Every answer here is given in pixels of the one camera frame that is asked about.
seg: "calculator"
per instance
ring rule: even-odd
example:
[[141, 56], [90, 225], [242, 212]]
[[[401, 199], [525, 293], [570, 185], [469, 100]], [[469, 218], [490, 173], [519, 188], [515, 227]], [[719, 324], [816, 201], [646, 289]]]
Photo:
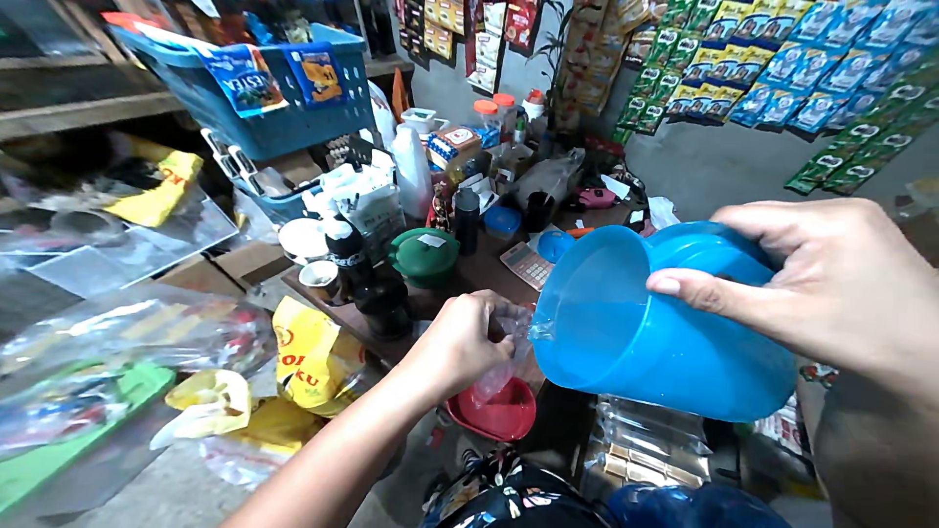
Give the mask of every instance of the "calculator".
[[513, 246], [503, 253], [499, 260], [536, 291], [541, 291], [548, 274], [554, 269], [554, 264], [535, 253], [525, 242]]

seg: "green plastic container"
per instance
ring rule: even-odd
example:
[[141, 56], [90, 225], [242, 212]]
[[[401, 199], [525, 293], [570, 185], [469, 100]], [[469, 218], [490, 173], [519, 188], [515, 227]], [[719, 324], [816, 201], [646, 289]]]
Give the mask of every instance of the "green plastic container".
[[392, 241], [388, 259], [409, 284], [430, 289], [450, 280], [459, 251], [460, 243], [449, 233], [418, 227]]

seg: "blue plastic pitcher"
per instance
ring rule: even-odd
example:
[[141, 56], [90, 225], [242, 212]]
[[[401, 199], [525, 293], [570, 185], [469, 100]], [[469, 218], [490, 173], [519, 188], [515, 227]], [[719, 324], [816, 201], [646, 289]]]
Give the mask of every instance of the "blue plastic pitcher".
[[788, 350], [728, 318], [645, 287], [650, 273], [691, 268], [761, 286], [766, 254], [713, 222], [672, 225], [648, 239], [608, 225], [577, 241], [547, 278], [531, 342], [545, 376], [729, 422], [781, 408], [795, 388]]

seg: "white plastic jug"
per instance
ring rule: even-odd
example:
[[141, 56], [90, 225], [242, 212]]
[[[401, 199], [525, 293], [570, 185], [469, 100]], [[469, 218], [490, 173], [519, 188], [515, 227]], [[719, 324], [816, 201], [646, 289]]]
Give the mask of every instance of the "white plastic jug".
[[430, 166], [417, 131], [408, 125], [398, 125], [391, 151], [398, 167], [401, 207], [408, 216], [423, 221], [434, 192], [430, 185]]

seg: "hand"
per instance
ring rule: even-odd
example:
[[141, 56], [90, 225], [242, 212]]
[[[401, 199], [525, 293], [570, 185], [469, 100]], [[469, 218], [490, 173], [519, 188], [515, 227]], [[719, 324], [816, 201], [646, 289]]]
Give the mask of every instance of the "hand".
[[939, 275], [873, 202], [757, 202], [721, 209], [712, 220], [757, 241], [784, 262], [782, 270], [764, 287], [661, 270], [648, 289], [858, 373], [889, 373], [902, 384], [897, 376], [935, 367]]
[[524, 314], [524, 308], [489, 289], [452, 297], [395, 370], [414, 379], [414, 386], [426, 390], [436, 405], [512, 357], [516, 349], [512, 337], [493, 343], [489, 330], [495, 317]]

